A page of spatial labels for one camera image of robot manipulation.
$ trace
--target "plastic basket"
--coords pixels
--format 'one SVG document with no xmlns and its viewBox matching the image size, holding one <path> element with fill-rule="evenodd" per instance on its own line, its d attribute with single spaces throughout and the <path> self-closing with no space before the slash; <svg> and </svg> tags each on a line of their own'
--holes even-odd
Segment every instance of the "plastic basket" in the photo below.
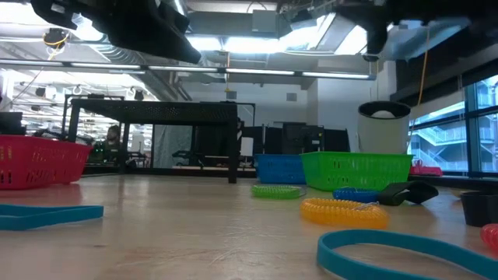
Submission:
<svg viewBox="0 0 498 280">
<path fill-rule="evenodd" d="M 263 184 L 305 184 L 299 155 L 256 155 L 258 176 Z"/>
<path fill-rule="evenodd" d="M 0 135 L 0 190 L 77 181 L 92 148 L 44 138 Z"/>
<path fill-rule="evenodd" d="M 356 152 L 310 152 L 301 155 L 307 185 L 323 191 L 344 186 L 382 191 L 406 182 L 412 155 Z"/>
</svg>

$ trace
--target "black cup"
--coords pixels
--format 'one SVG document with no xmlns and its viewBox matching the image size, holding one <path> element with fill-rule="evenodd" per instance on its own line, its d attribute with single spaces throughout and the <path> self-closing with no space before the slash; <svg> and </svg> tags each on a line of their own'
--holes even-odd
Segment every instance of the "black cup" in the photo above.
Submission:
<svg viewBox="0 0 498 280">
<path fill-rule="evenodd" d="M 465 223 L 482 227 L 498 222 L 498 194 L 486 191 L 471 191 L 461 195 Z"/>
</svg>

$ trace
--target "person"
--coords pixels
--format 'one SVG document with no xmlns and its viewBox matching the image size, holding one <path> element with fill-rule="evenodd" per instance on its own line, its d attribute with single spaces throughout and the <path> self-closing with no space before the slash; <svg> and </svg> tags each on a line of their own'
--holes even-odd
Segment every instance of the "person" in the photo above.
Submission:
<svg viewBox="0 0 498 280">
<path fill-rule="evenodd" d="M 121 130 L 119 126 L 112 125 L 107 130 L 106 141 L 103 144 L 103 158 L 108 162 L 116 162 L 119 154 Z"/>
</svg>

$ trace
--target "yellow ring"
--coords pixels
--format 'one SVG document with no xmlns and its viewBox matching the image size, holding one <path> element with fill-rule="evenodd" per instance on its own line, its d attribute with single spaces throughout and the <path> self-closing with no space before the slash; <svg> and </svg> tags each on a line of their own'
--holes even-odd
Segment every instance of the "yellow ring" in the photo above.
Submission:
<svg viewBox="0 0 498 280">
<path fill-rule="evenodd" d="M 324 225 L 349 226 L 367 229 L 385 229 L 389 214 L 377 205 L 354 201 L 307 198 L 301 202 L 301 216 Z"/>
</svg>

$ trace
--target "red basket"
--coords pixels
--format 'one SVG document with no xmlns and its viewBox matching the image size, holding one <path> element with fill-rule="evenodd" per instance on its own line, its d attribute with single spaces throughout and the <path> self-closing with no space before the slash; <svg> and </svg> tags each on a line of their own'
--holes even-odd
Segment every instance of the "red basket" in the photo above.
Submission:
<svg viewBox="0 0 498 280">
<path fill-rule="evenodd" d="M 0 190 L 77 181 L 92 148 L 29 136 L 0 135 Z"/>
</svg>

